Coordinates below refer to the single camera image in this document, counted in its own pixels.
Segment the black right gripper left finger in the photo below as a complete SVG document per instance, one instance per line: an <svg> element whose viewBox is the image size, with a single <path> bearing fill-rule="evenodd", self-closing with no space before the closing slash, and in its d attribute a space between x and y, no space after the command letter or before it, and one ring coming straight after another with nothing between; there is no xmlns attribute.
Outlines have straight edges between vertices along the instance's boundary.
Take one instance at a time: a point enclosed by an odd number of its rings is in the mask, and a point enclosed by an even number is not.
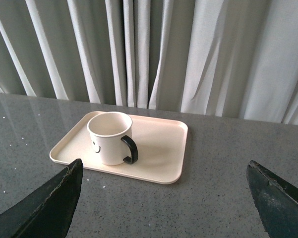
<svg viewBox="0 0 298 238"><path fill-rule="evenodd" d="M83 163L76 159L0 214L0 238L64 238L80 197Z"/></svg>

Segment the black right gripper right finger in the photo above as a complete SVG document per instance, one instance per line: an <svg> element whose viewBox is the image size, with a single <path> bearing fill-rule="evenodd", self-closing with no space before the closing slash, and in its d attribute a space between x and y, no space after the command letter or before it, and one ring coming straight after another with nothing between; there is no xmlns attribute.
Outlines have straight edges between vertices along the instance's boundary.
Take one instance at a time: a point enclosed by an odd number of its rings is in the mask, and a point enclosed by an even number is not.
<svg viewBox="0 0 298 238"><path fill-rule="evenodd" d="M298 188L253 160L246 178L269 237L298 238Z"/></svg>

